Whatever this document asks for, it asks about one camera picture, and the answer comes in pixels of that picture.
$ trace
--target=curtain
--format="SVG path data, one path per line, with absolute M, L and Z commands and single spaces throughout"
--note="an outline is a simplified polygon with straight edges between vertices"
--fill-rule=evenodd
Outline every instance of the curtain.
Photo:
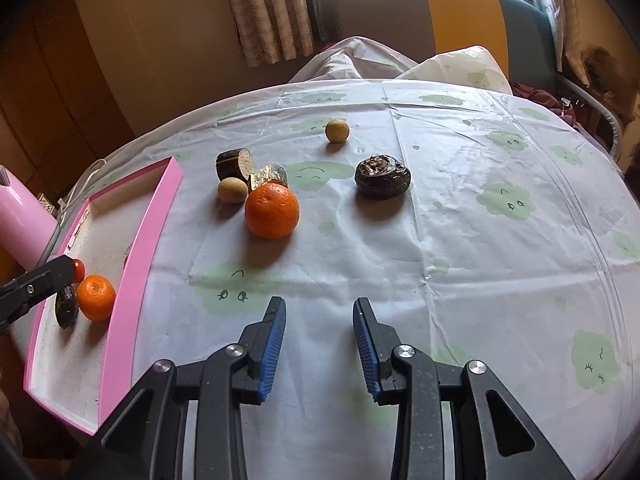
M 589 86 L 587 71 L 580 55 L 580 21 L 575 0 L 533 0 L 551 22 L 556 46 L 556 69 L 562 72 L 562 56 L 580 81 Z
M 229 1 L 249 66 L 313 53 L 306 0 Z

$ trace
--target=pink tray rim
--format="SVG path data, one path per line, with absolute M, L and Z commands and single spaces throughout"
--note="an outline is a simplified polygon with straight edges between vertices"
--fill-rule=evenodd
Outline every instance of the pink tray rim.
M 164 222 L 174 201 L 175 194 L 182 180 L 182 170 L 175 158 L 165 158 L 159 160 L 141 170 L 137 170 L 126 177 L 110 184 L 91 195 L 80 208 L 76 218 L 71 224 L 63 239 L 60 250 L 55 256 L 65 253 L 66 247 L 71 240 L 82 216 L 89 207 L 90 202 L 102 195 L 110 192 L 122 184 L 126 184 L 139 176 L 156 170 L 162 166 L 166 169 L 162 173 L 160 182 L 151 197 L 149 206 L 140 222 L 140 227 L 136 233 L 129 257 L 122 273 L 118 295 L 113 306 L 113 313 L 107 330 L 107 341 L 104 348 L 104 359 L 102 361 L 102 375 L 100 378 L 100 397 L 98 404 L 98 427 L 107 419 L 118 403 L 124 398 L 131 388 L 131 376 L 133 370 L 133 352 L 136 344 L 136 334 L 138 332 L 138 319 L 142 307 L 142 299 L 146 289 L 146 279 L 148 278 L 151 263 L 156 252 L 156 246 Z M 48 412 L 61 419 L 65 424 L 88 434 L 92 430 L 79 425 L 60 413 L 54 406 L 50 406 L 33 391 L 33 361 L 35 357 L 40 323 L 44 313 L 45 302 L 37 306 L 36 314 L 31 329 L 27 362 L 24 371 L 24 389 L 33 397 L 39 405 Z

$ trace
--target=blue gripper pad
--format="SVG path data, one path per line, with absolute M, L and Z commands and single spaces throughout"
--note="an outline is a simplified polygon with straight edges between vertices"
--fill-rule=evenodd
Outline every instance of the blue gripper pad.
M 276 368 L 278 367 L 278 357 L 280 357 L 280 348 L 282 348 L 282 339 L 284 338 L 284 327 L 287 322 L 287 311 L 279 308 L 276 317 L 273 319 L 271 332 L 267 339 L 267 345 L 264 347 L 264 354 L 260 363 L 260 383 L 258 384 L 258 398 L 260 402 L 264 402 L 267 395 L 271 393 L 273 380 L 276 377 Z
M 369 334 L 367 322 L 357 303 L 353 305 L 353 333 L 358 344 L 358 353 L 360 354 L 364 380 L 367 383 L 367 391 L 373 397 L 374 402 L 378 402 L 378 396 L 382 391 L 382 386 L 380 385 L 380 363 Z

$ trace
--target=tomato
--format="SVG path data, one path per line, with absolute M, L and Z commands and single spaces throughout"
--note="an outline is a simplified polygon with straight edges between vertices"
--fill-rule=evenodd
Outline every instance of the tomato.
M 74 279 L 74 283 L 80 283 L 82 280 L 84 280 L 86 269 L 84 268 L 84 263 L 82 263 L 82 261 L 78 260 L 77 258 L 74 258 L 74 264 L 76 266 L 76 278 Z

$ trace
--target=plastic tablecloth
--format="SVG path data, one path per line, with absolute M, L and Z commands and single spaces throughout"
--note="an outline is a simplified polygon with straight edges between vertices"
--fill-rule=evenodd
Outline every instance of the plastic tablecloth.
M 324 136 L 331 118 L 351 127 L 344 145 Z M 285 240 L 254 237 L 241 206 L 216 200 L 216 155 L 242 146 L 287 170 L 301 218 Z M 412 186 L 374 202 L 353 174 L 380 153 L 410 168 Z M 594 478 L 637 423 L 640 212 L 613 163 L 548 110 L 425 81 L 289 84 L 158 128 L 84 195 L 166 156 L 184 179 L 132 383 L 156 359 L 184 364 L 236 341 L 272 295 L 285 298 L 273 391 L 242 408 L 251 478 L 388 478 L 397 410 L 366 392 L 359 296 L 435 360 L 487 362 L 577 479 Z

